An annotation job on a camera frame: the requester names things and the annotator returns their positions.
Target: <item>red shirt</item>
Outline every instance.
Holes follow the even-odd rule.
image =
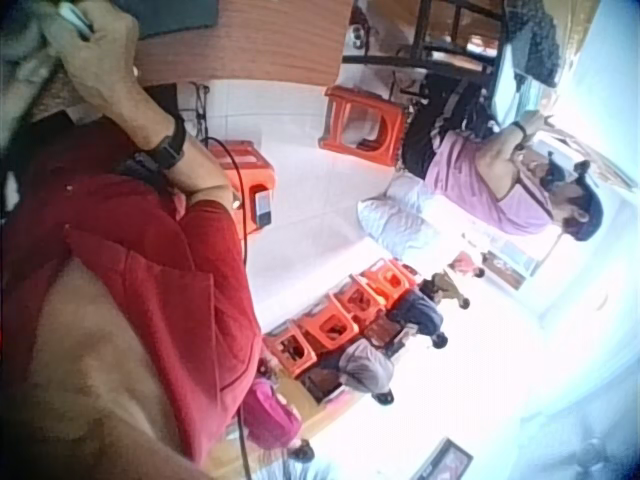
[[[144,345],[183,453],[201,463],[253,381],[260,327],[229,212],[202,201],[178,219],[169,194],[105,173],[132,150],[99,122],[34,161],[37,174],[3,231],[3,383],[27,378],[47,291],[76,257]]]

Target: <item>pink clothing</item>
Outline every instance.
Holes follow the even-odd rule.
[[[473,262],[471,255],[467,252],[460,252],[451,262],[451,268],[460,275],[473,275],[478,266]]]
[[[552,223],[548,213],[551,207],[547,195],[538,185],[521,178],[502,200],[495,197],[476,169],[479,149],[478,142],[449,132],[427,171],[427,188],[508,234],[540,233],[549,226]]]
[[[247,437],[263,450],[286,448],[302,423],[291,408],[280,402],[269,380],[256,378],[242,401]]]

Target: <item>man's ear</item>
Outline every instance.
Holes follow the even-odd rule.
[[[586,223],[589,221],[589,214],[586,212],[583,212],[582,210],[576,210],[573,216],[575,217],[576,220],[582,223]]]

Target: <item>stack of stools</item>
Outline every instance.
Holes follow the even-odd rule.
[[[325,92],[329,97],[330,123],[328,132],[319,140],[324,150],[353,155],[379,165],[394,167],[404,136],[405,114],[403,108],[371,92],[339,86]],[[364,107],[380,116],[380,126],[375,140],[362,140],[352,147],[342,142],[352,107]]]
[[[356,275],[349,275],[348,282],[334,296],[342,308],[351,314],[360,331],[364,331],[384,311],[381,298]]]
[[[362,272],[367,286],[378,295],[389,310],[400,296],[416,286],[416,280],[395,260],[380,259]]]
[[[340,348],[360,332],[351,315],[331,293],[320,308],[300,317],[297,324],[305,335],[321,345],[322,351]]]
[[[318,355],[343,347],[358,334],[371,338],[371,332],[372,340],[393,336],[393,329],[400,327],[383,314],[415,285],[413,275],[395,260],[379,260],[360,276],[350,275],[298,319],[265,335],[264,343],[292,377],[299,377]]]
[[[292,377],[297,377],[318,360],[311,345],[292,322],[287,322],[283,328],[265,335],[263,342]]]

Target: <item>red plastic stool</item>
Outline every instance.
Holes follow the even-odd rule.
[[[411,286],[410,288],[413,288],[416,285],[418,285],[418,281],[416,280],[416,277],[409,270],[407,270],[404,267],[404,265],[398,262],[395,258],[391,259],[390,262],[391,262],[391,265],[396,267],[398,272],[400,272],[402,276],[407,279],[407,281],[409,282],[409,285]]]
[[[329,131],[318,145],[320,148],[345,153],[380,165],[393,167],[404,134],[405,114],[401,106],[365,91],[344,87],[329,87],[331,120]],[[375,110],[380,115],[380,127],[375,140],[362,140],[356,147],[342,143],[342,135],[353,106]]]
[[[265,335],[263,341],[292,377],[297,377],[318,361],[304,335],[292,322],[287,322],[277,333]]]
[[[248,235],[271,223],[271,194],[276,188],[276,175],[271,164],[255,148],[253,142],[235,140],[226,142],[226,146],[235,158],[242,175],[244,198],[247,203]],[[211,142],[209,151],[225,170],[231,186],[239,197],[236,200],[240,201],[242,197],[240,180],[231,159],[217,143]],[[233,220],[241,240],[244,237],[243,207],[245,206],[240,205],[233,210]]]
[[[384,303],[355,275],[349,280],[334,296],[362,331],[384,311]]]
[[[369,281],[369,288],[384,299],[387,309],[391,308],[398,298],[412,287],[409,280],[393,264],[384,259],[371,265],[362,272],[362,276]]]
[[[360,331],[332,294],[327,295],[324,307],[300,317],[296,323],[327,350],[335,350]]]

